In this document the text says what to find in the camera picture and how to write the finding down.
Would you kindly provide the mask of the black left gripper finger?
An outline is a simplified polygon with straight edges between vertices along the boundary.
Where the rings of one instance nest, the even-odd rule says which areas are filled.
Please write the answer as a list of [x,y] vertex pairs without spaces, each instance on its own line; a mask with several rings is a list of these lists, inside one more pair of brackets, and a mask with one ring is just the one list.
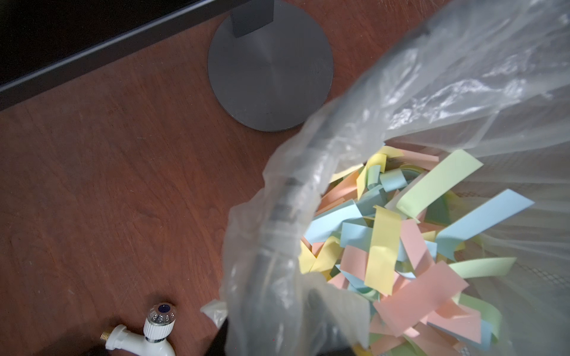
[[217,334],[209,344],[205,352],[205,356],[226,356],[225,346],[227,343],[227,333],[229,328],[229,320],[226,319]]

